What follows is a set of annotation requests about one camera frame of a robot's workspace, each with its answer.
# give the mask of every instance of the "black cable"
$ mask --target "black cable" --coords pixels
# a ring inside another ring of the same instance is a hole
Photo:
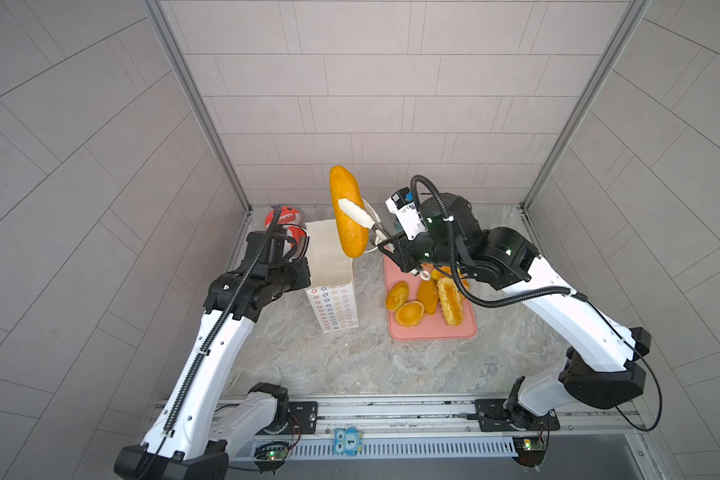
[[[150,468],[152,468],[152,466],[155,465],[155,460],[157,459],[157,454],[160,453],[160,450],[162,449],[163,444],[166,442],[166,438],[168,438],[168,437],[163,437],[163,440],[160,441],[160,445],[157,447],[155,454],[152,456],[152,458],[150,458],[150,460],[144,467],[144,470],[141,471],[141,474],[139,475],[139,477],[136,480],[143,480],[144,475],[146,475],[146,473],[150,470]]]
[[[619,333],[616,331],[616,329],[614,328],[614,326],[611,325],[608,320],[606,320],[606,318],[604,317],[604,315],[603,315],[602,313],[600,313],[600,311],[595,307],[595,305],[593,305],[593,304],[592,304],[591,302],[589,302],[589,301],[587,301],[586,303],[588,303],[589,306],[592,307],[592,310],[594,310],[595,312],[597,312],[597,315],[599,315],[600,318],[603,319],[603,321],[608,325],[608,327],[610,327],[610,329],[616,334],[616,336],[618,336],[620,339],[622,339],[622,341],[624,341],[624,337],[622,337],[621,334],[619,334]],[[656,390],[657,390],[658,393],[659,393],[659,411],[656,413],[656,419],[653,421],[653,425],[650,426],[650,427],[648,427],[648,428],[645,428],[645,427],[638,427],[637,425],[635,425],[634,423],[632,423],[632,422],[626,417],[626,415],[624,415],[624,412],[621,411],[621,408],[616,407],[616,410],[618,411],[618,413],[621,414],[622,417],[624,417],[624,419],[626,420],[627,423],[629,423],[630,425],[632,425],[632,427],[633,427],[635,430],[640,430],[641,432],[650,432],[650,431],[653,430],[657,425],[659,425],[659,420],[661,419],[661,412],[662,412],[663,407],[664,407],[664,398],[662,397],[662,394],[661,394],[661,386],[659,385],[659,379],[656,378],[656,374],[653,372],[653,369],[650,368],[650,365],[648,365],[648,362],[646,362],[645,358],[644,358],[637,350],[635,350],[635,348],[634,348],[632,345],[630,345],[630,344],[627,343],[626,341],[624,341],[624,344],[625,344],[626,346],[628,346],[628,347],[630,348],[630,350],[632,350],[632,351],[635,353],[635,355],[637,355],[637,359],[638,359],[638,360],[643,360],[643,363],[644,363],[645,366],[648,368],[648,371],[650,372],[651,376],[653,377],[653,382],[656,384]]]
[[[279,218],[280,213],[282,212],[282,206],[277,205],[274,208],[275,209],[272,218]],[[200,351],[195,356],[195,359],[192,360],[192,365],[190,365],[190,369],[187,371],[187,374],[184,377],[181,388],[179,388],[179,392],[176,394],[176,400],[173,402],[173,406],[171,407],[170,413],[168,414],[168,418],[166,419],[166,423],[163,427],[163,431],[165,434],[169,435],[173,431],[173,426],[176,424],[176,420],[178,420],[179,418],[179,412],[181,411],[181,407],[184,405],[184,399],[186,398],[186,394],[192,386],[192,380],[195,379],[195,375],[197,375],[197,370],[200,369],[200,364],[202,363],[202,360],[206,358],[206,356],[208,356],[208,354],[210,353],[211,343],[213,343],[216,335],[219,333],[219,330],[221,330],[221,327],[224,325],[226,318],[230,315],[232,307],[235,305],[235,300],[237,300],[238,295],[242,291],[242,286],[245,285],[250,278],[251,272],[253,272],[253,268],[259,261],[259,257],[264,253],[264,249],[267,248],[267,246],[270,244],[272,240],[272,235],[275,233],[275,229],[277,227],[277,222],[269,222],[269,226],[264,233],[264,237],[262,238],[261,243],[259,243],[259,247],[256,249],[256,253],[253,255],[251,263],[248,265],[248,268],[246,268],[246,271],[243,272],[242,276],[240,277],[240,282],[237,283],[237,288],[235,288],[234,293],[232,293],[230,302],[227,304],[221,316],[211,328],[211,331],[208,332],[208,335],[206,335],[205,341],[203,341],[202,345],[200,346]]]
[[[414,206],[416,206],[416,210],[419,210],[419,207],[421,204],[418,201],[418,192],[417,192],[417,184],[422,184],[423,186],[427,187],[432,194],[432,197],[438,202],[438,206],[440,206],[440,212],[443,217],[443,223],[445,224],[445,232],[448,235],[448,259],[450,260],[449,263],[451,264],[451,272],[458,272],[458,264],[457,264],[457,251],[456,251],[456,239],[454,237],[454,226],[453,226],[453,217],[451,216],[451,213],[448,211],[448,207],[445,206],[445,202],[443,202],[442,197],[440,196],[440,191],[437,187],[434,186],[434,184],[430,181],[429,178],[426,178],[423,175],[414,175],[411,178],[411,193],[413,197]],[[566,286],[545,286],[536,290],[528,290],[528,292],[519,293],[517,295],[508,296],[503,299],[499,300],[483,300],[481,298],[477,298],[476,296],[469,293],[469,290],[464,288],[464,284],[461,283],[461,278],[459,275],[452,276],[451,277],[456,284],[456,288],[461,293],[461,295],[464,296],[467,300],[474,303],[475,305],[482,306],[484,308],[501,308],[503,306],[513,305],[515,303],[519,302],[525,302],[526,300],[530,300],[533,298],[537,298],[539,296],[545,296],[545,295],[554,295],[554,294],[561,294],[566,296],[572,296],[576,300],[581,300],[582,302],[586,301],[586,295],[581,292],[576,292],[575,294],[571,295],[571,289]]]

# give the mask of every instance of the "gray floor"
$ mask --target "gray floor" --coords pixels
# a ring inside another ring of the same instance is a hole
[[[330,206],[299,207],[304,221],[332,218]],[[268,208],[252,212],[261,230]],[[392,216],[383,208],[384,221]],[[515,206],[474,206],[483,228],[509,226],[526,234]],[[522,305],[474,307],[478,334],[469,340],[400,342],[388,331],[382,254],[354,263],[360,327],[322,333],[304,292],[285,294],[261,314],[230,373],[226,396],[244,396],[257,382],[287,386],[292,395],[508,392],[566,350],[555,331]],[[503,294],[473,285],[481,298]]]

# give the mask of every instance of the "metal bracket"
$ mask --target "metal bracket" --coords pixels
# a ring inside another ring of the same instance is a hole
[[[497,399],[479,399],[474,401],[475,413],[478,414],[478,422],[480,423],[481,432],[516,432],[518,429],[512,426],[507,411],[504,409],[504,400]],[[554,410],[550,410],[547,415],[534,418],[530,431],[542,430],[557,431],[560,430],[560,422],[557,420],[557,414]]]
[[[289,402],[288,403],[288,417],[291,415],[296,417],[298,424],[302,428],[302,435],[313,435],[317,429],[317,402]],[[298,429],[296,432],[293,431],[293,424],[288,422],[286,427],[277,433],[267,432],[266,430],[259,430],[257,435],[298,435]]]

